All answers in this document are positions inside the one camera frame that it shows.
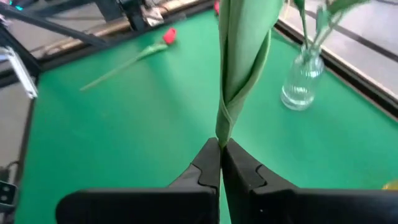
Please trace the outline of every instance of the red flower bud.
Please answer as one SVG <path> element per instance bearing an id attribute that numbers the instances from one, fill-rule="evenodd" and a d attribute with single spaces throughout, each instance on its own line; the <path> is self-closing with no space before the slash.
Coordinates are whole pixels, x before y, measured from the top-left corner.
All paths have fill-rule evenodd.
<path id="1" fill-rule="evenodd" d="M 219 1 L 214 3 L 214 10 L 216 11 L 216 13 L 218 15 L 219 11 L 220 11 L 220 2 Z"/>
<path id="2" fill-rule="evenodd" d="M 175 41 L 175 36 L 177 35 L 177 30 L 170 28 L 164 35 L 163 40 L 166 44 L 172 44 Z"/>

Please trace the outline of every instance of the green fabric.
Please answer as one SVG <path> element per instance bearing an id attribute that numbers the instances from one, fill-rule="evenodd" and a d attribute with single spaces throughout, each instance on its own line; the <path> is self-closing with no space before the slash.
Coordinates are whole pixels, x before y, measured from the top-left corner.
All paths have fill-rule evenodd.
<path id="1" fill-rule="evenodd" d="M 220 105 L 216 124 L 221 147 L 231 137 L 244 100 L 262 73 L 271 43 L 271 29 L 282 3 L 281 0 L 221 1 Z"/>
<path id="2" fill-rule="evenodd" d="M 173 24 L 178 42 L 88 91 L 79 89 L 162 37 L 154 30 L 46 72 L 38 84 L 16 224 L 55 224 L 58 201 L 98 187 L 166 187 L 214 135 L 220 67 L 213 11 Z M 313 105 L 280 88 L 300 53 L 276 32 L 234 139 L 299 187 L 381 189 L 398 178 L 398 123 L 325 71 Z M 220 190 L 221 224 L 229 224 Z"/>

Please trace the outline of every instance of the cable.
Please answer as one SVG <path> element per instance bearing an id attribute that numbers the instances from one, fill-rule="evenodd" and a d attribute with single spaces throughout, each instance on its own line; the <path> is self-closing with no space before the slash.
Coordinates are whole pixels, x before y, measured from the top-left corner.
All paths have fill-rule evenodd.
<path id="1" fill-rule="evenodd" d="M 0 181 L 8 182 L 10 179 L 10 170 L 5 167 L 0 167 Z"/>
<path id="2" fill-rule="evenodd" d="M 13 165 L 19 166 L 19 161 L 12 161 L 7 166 L 6 169 L 10 169 Z"/>

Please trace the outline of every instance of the black metal frame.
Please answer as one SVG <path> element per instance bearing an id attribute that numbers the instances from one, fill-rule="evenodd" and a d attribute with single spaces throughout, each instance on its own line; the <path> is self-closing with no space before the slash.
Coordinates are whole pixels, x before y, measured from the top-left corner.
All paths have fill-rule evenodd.
<path id="1" fill-rule="evenodd" d="M 76 31 L 71 28 L 67 28 L 64 26 L 61 26 L 59 24 L 56 24 L 54 22 L 47 21 L 39 16 L 36 16 L 34 14 L 31 14 L 29 12 L 22 12 L 17 9 L 15 9 L 12 6 L 9 6 L 7 4 L 1 3 L 0 4 L 0 14 L 4 15 L 6 17 L 10 17 L 13 19 L 18 19 L 22 22 L 26 22 L 28 24 L 32 24 L 47 30 L 51 30 L 53 32 L 59 33 L 66 35 L 68 37 L 73 37 L 75 39 L 79 39 L 83 42 L 98 46 L 98 47 L 103 47 L 106 46 L 107 43 L 103 40 L 100 39 L 99 37 L 95 37 L 93 35 L 88 35 L 83 32 Z"/>
<path id="2" fill-rule="evenodd" d="M 3 24 L 0 24 L 0 46 L 12 46 L 12 48 L 19 54 L 21 60 L 29 69 L 32 76 L 36 77 L 42 71 L 36 58 L 8 32 Z"/>
<path id="3" fill-rule="evenodd" d="M 63 11 L 71 10 L 76 7 L 83 6 L 85 4 L 95 3 L 102 13 L 104 20 L 106 22 L 112 21 L 114 19 L 123 16 L 122 12 L 119 10 L 119 6 L 116 1 L 109 0 L 67 0 L 60 2 L 50 2 L 44 7 L 35 7 L 32 5 L 33 0 L 30 1 L 14 1 L 12 6 L 22 6 L 25 11 L 34 13 L 40 17 L 51 17 L 54 14 L 58 14 Z"/>
<path id="4" fill-rule="evenodd" d="M 98 52 L 98 51 L 104 50 L 104 49 L 108 49 L 110 47 L 114 47 L 120 43 L 127 41 L 127 40 L 136 38 L 137 36 L 142 35 L 146 32 L 150 32 L 150 31 L 158 29 L 160 27 L 167 26 L 175 21 L 180 21 L 182 19 L 186 19 L 189 16 L 192 16 L 196 13 L 210 9 L 212 7 L 213 7 L 213 0 L 199 0 L 197 2 L 193 2 L 187 6 L 184 6 L 180 9 L 176 9 L 176 10 L 169 11 L 169 12 L 165 13 L 163 15 L 164 23 L 159 26 L 156 26 L 156 27 L 145 26 L 142 29 L 135 30 L 134 32 L 131 32 L 130 30 L 128 30 L 127 33 L 119 35 L 117 38 L 112 39 L 111 41 L 108 41 L 106 43 L 106 45 L 103 45 L 103 46 L 92 46 L 90 44 L 87 44 L 85 41 L 83 41 L 83 44 L 81 44 L 79 46 L 76 46 L 71 49 L 61 51 L 61 52 L 57 52 L 52 55 L 45 55 L 42 58 L 35 59 L 35 61 L 37 62 L 37 64 L 39 64 L 41 71 L 44 72 L 44 71 L 53 69 L 57 66 L 61 66 L 65 63 L 69 63 L 74 60 L 78 60 L 79 58 L 82 58 L 86 55 L 93 54 L 95 52 Z M 23 13 L 22 15 L 24 16 L 24 19 L 29 20 L 30 15 L 26 16 L 25 13 Z M 57 26 L 58 28 L 60 27 L 60 25 L 58 25 L 58 24 L 52 24 L 51 26 Z M 85 35 L 88 36 L 88 38 L 94 37 L 92 35 L 87 35 L 87 34 L 85 34 Z M 26 52 L 26 51 L 24 51 L 24 52 L 16 51 L 16 52 L 20 55 L 24 55 L 24 52 Z M 36 75 L 35 73 L 32 73 L 31 75 L 33 77 L 36 77 L 40 74 Z M 18 79 L 14 75 L 14 71 L 12 70 L 12 68 L 0 71 L 0 88 L 11 85 L 13 83 L 17 83 L 17 82 L 18 82 Z"/>

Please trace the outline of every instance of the floor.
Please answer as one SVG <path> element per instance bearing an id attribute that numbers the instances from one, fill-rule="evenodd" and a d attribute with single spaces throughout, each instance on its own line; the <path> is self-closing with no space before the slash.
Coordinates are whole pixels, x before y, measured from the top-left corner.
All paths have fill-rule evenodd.
<path id="1" fill-rule="evenodd" d="M 307 10 L 314 11 L 319 1 L 307 1 Z M 62 14 L 65 17 L 100 16 L 94 5 L 85 6 Z M 398 6 L 372 1 L 361 6 L 346 16 L 341 25 L 363 37 L 369 39 L 392 52 L 398 54 L 398 27 L 394 25 L 398 18 Z M 297 12 L 290 10 L 285 18 L 291 24 L 301 27 Z M 96 21 L 57 21 L 65 26 L 78 30 L 85 30 L 91 26 L 104 23 Z M 314 29 L 314 20 L 308 18 L 309 28 Z M 31 25 L 14 22 L 11 32 L 28 48 L 36 49 L 43 44 L 62 39 L 61 35 L 42 30 Z M 32 37 L 31 33 L 40 34 Z M 344 60 L 354 65 L 375 82 L 380 83 L 392 95 L 398 93 L 398 63 L 382 55 L 372 52 L 355 40 L 349 39 L 337 32 L 325 44 L 329 49 Z M 20 84 L 15 84 L 0 90 L 0 166 L 18 158 L 22 133 L 29 101 Z"/>

